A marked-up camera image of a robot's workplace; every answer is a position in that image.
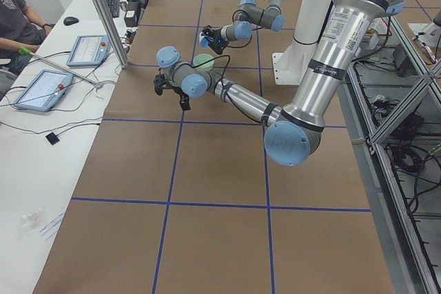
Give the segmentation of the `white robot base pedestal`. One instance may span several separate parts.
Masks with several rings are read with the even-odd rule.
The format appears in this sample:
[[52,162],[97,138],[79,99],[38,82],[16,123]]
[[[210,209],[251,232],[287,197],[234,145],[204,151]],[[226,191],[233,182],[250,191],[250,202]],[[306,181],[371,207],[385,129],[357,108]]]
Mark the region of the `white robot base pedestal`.
[[331,0],[302,0],[291,45],[283,53],[273,54],[277,85],[299,85],[318,42]]

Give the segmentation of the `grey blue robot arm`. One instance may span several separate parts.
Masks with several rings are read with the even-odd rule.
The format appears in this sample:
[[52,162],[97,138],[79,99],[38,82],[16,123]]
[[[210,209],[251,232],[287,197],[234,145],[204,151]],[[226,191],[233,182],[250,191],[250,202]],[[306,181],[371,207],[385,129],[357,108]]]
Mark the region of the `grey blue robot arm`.
[[199,34],[202,48],[210,48],[221,55],[223,50],[233,41],[244,41],[252,37],[253,25],[279,32],[284,26],[282,15],[284,0],[267,0],[266,8],[260,8],[256,0],[241,0],[232,15],[232,23],[221,28],[207,25]]
[[272,160],[284,166],[299,165],[317,150],[325,128],[323,116],[372,21],[396,15],[404,5],[404,0],[332,2],[334,11],[290,103],[278,105],[229,81],[219,72],[200,71],[183,61],[172,46],[157,52],[156,93],[175,91],[185,110],[193,98],[208,92],[216,95],[266,127],[264,146]]

